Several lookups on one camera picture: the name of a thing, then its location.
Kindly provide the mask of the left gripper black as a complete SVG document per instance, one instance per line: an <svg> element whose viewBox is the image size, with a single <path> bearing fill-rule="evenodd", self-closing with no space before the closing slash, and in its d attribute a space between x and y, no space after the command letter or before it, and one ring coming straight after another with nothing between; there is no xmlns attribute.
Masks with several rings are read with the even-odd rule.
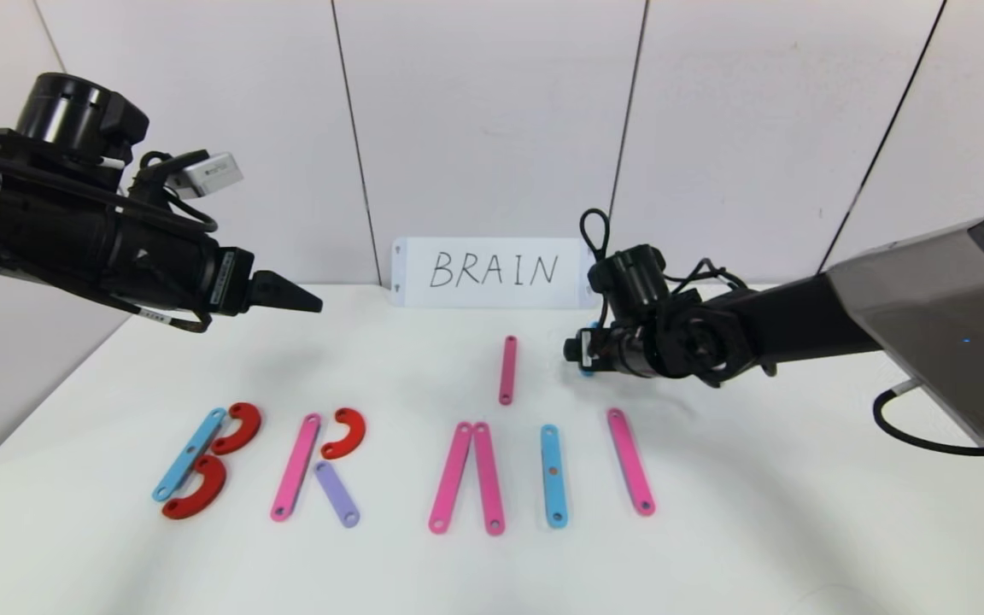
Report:
<svg viewBox="0 0 984 615"><path fill-rule="evenodd" d="M112 211L108 230L110 307L141 318L168 318L172 311L211 318L243 312L247 291L247 310L323 311L320 297L271 270L249 280L253 254L222 248L201 221Z"/></svg>

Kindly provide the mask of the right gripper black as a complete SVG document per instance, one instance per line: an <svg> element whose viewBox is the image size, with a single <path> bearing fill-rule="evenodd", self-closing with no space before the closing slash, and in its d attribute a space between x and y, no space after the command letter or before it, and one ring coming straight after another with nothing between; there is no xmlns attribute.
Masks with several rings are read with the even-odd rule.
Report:
<svg viewBox="0 0 984 615"><path fill-rule="evenodd" d="M646 354L637 328L582 328L563 342L563 358L582 372L646 373Z"/></svg>

